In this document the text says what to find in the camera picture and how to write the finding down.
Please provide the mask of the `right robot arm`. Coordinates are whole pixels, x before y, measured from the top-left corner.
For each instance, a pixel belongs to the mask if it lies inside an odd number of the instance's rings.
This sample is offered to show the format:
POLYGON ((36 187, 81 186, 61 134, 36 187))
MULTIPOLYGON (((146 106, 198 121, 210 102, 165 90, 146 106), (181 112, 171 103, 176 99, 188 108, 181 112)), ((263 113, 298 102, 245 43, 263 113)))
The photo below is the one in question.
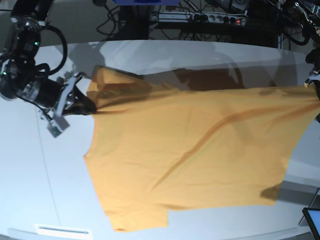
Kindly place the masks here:
POLYGON ((19 98, 37 107, 49 122, 67 115, 91 115, 95 103, 77 87, 84 78, 80 72, 68 78, 49 77, 59 72, 68 56, 63 33, 47 22, 52 0, 18 0, 10 11, 14 25, 0 56, 0 95, 7 101, 19 98), (36 64, 42 31, 55 33, 62 43, 62 60, 51 69, 47 63, 36 64))

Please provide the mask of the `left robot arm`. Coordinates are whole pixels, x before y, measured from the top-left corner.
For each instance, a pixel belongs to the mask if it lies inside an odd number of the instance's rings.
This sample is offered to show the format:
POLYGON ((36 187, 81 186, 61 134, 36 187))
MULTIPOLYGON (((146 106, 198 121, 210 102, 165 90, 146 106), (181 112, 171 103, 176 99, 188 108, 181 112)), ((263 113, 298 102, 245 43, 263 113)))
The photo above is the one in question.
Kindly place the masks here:
POLYGON ((269 0, 268 3, 276 8, 283 21, 289 21, 301 27, 303 41, 294 39, 283 26, 282 33, 299 46, 305 46, 309 40, 314 43, 314 49, 305 57, 305 62, 312 64, 304 86, 315 86, 316 94, 320 95, 320 2, 318 0, 269 0))

